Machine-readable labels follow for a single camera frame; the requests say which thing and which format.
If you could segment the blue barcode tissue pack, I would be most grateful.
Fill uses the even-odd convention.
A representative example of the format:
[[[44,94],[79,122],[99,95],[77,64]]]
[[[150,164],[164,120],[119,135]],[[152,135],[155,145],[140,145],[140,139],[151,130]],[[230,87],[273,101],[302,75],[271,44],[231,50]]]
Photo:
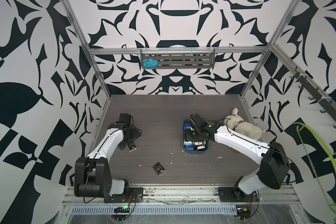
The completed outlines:
[[[187,122],[184,123],[184,130],[191,130],[191,126],[189,123]]]

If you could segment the dark blue Tempo tissue pack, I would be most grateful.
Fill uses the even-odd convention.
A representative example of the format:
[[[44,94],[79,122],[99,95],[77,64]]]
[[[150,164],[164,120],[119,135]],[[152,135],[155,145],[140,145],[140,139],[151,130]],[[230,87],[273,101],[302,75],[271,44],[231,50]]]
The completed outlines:
[[[194,150],[194,146],[193,145],[185,145],[184,146],[186,150]]]

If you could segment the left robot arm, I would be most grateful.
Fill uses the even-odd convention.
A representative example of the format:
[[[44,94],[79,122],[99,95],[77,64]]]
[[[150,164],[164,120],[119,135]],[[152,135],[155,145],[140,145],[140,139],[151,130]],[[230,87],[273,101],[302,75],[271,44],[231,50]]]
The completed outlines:
[[[133,117],[122,113],[111,123],[97,147],[75,163],[74,194],[76,197],[109,198],[129,196],[128,181],[112,178],[109,161],[116,148],[134,151],[134,143],[141,137],[141,130],[134,126]]]

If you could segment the teal plastic storage box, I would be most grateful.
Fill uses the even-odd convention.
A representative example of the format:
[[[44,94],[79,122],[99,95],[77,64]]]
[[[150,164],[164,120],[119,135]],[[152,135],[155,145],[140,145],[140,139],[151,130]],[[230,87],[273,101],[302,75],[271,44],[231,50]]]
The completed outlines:
[[[198,140],[193,139],[193,136],[194,136],[193,132],[194,132],[194,129],[192,127],[191,127],[191,130],[184,130],[184,128],[183,128],[183,146],[193,145],[194,142],[198,142]],[[201,152],[197,151],[197,146],[194,146],[194,145],[193,145],[194,150],[190,151],[190,150],[185,149],[185,151],[187,153],[191,153],[191,154],[203,154],[203,153],[205,153],[209,148],[209,142],[207,140],[203,140],[202,142],[205,142],[205,145],[204,145],[206,147],[205,151],[201,151]]]

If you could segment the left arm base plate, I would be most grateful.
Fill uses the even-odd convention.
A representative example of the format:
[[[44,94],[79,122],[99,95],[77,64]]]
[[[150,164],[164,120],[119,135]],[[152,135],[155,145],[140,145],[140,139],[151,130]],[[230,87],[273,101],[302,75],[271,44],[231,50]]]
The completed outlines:
[[[123,195],[111,195],[104,199],[104,203],[141,203],[143,201],[143,188],[130,188]]]

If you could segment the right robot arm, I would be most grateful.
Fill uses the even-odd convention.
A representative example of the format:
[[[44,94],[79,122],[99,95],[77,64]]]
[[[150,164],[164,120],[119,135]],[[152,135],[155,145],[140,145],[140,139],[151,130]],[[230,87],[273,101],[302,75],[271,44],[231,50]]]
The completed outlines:
[[[188,135],[192,140],[209,140],[226,145],[259,165],[256,171],[242,176],[235,183],[233,192],[236,195],[250,195],[265,187],[275,190],[281,188],[290,170],[288,157],[281,144],[254,140],[217,120],[208,121],[198,114],[192,114],[187,122],[192,128],[192,133]]]

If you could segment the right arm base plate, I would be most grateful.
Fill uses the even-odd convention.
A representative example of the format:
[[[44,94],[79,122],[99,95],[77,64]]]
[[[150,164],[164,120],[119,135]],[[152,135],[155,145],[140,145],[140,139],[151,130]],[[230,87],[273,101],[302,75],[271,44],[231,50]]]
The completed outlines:
[[[235,189],[233,187],[218,187],[219,200],[222,203],[248,203],[248,202],[258,202],[258,195],[256,192],[252,194],[245,194],[239,188]]]

